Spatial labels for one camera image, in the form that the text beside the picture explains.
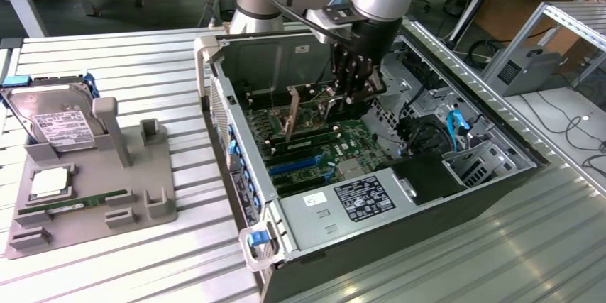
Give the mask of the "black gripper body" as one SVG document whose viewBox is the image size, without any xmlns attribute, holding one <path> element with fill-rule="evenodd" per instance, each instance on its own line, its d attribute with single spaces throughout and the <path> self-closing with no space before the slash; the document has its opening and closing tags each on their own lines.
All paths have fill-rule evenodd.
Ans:
<svg viewBox="0 0 606 303">
<path fill-rule="evenodd" d="M 352 24 L 348 51 L 378 66 L 390 51 L 402 26 L 402 18 L 394 21 L 364 20 Z"/>
</svg>

